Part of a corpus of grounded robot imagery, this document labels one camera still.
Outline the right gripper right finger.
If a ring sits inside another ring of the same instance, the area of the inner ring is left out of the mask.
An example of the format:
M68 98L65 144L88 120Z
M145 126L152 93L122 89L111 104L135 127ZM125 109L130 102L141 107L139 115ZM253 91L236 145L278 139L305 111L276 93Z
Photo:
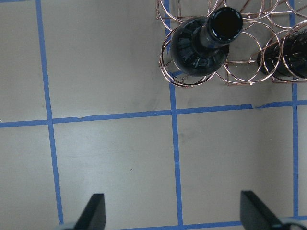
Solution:
M240 222L246 230L281 230L282 222L252 191L240 193Z

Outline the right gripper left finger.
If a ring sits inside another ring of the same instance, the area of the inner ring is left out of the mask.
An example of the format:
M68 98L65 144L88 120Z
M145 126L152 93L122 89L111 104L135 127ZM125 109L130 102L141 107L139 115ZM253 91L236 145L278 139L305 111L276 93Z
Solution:
M104 194L93 194L76 222L75 230L104 230L106 208Z

